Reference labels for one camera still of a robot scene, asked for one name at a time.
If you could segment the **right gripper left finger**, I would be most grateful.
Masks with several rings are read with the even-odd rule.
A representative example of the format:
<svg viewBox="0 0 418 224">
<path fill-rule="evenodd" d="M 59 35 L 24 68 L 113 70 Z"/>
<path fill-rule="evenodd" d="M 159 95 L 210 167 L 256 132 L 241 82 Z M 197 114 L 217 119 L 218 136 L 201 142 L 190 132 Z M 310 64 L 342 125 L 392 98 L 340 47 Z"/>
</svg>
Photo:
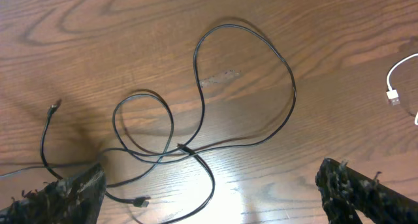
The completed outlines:
<svg viewBox="0 0 418 224">
<path fill-rule="evenodd" d="M 19 199 L 1 210 L 1 224 L 95 224 L 106 191 L 100 164 L 46 185 L 40 191 L 22 191 Z"/>
</svg>

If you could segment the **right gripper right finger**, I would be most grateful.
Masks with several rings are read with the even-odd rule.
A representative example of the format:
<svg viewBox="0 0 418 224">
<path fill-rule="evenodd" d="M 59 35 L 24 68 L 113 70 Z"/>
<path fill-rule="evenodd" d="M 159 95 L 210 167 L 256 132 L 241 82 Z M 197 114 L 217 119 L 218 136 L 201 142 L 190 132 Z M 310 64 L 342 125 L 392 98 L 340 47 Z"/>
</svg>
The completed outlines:
<svg viewBox="0 0 418 224">
<path fill-rule="evenodd" d="M 330 224 L 361 224 L 357 212 L 373 223 L 417 224 L 416 201 L 382 185 L 378 175 L 368 178 L 349 168 L 346 162 L 325 158 L 315 184 Z"/>
</svg>

